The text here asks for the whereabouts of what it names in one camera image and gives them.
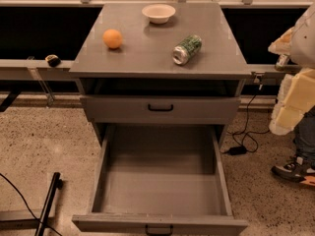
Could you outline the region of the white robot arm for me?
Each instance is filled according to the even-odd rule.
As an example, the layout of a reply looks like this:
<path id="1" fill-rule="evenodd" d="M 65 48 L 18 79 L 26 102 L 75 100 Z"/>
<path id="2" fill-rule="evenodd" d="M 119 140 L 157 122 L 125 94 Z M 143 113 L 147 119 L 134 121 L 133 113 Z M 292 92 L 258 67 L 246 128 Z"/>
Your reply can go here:
<path id="1" fill-rule="evenodd" d="M 296 75 L 284 76 L 272 113 L 269 129 L 282 136 L 292 131 L 315 106 L 315 4 L 272 42 L 268 51 L 301 67 Z"/>

